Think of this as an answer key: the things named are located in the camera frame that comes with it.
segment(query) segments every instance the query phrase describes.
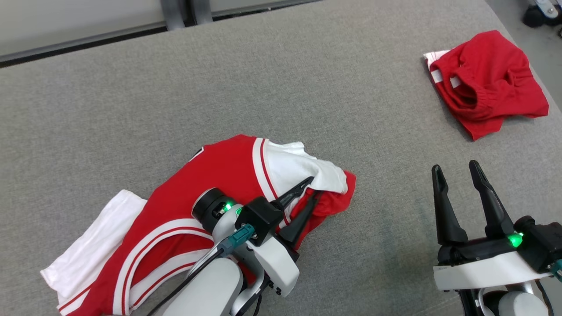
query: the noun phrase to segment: green led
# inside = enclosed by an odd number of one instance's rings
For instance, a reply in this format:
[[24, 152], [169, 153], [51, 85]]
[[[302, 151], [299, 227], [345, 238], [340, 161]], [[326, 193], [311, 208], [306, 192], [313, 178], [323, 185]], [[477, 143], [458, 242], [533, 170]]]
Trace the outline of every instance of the green led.
[[511, 245], [517, 248], [523, 242], [523, 235], [522, 234], [509, 235], [508, 239], [511, 242]]

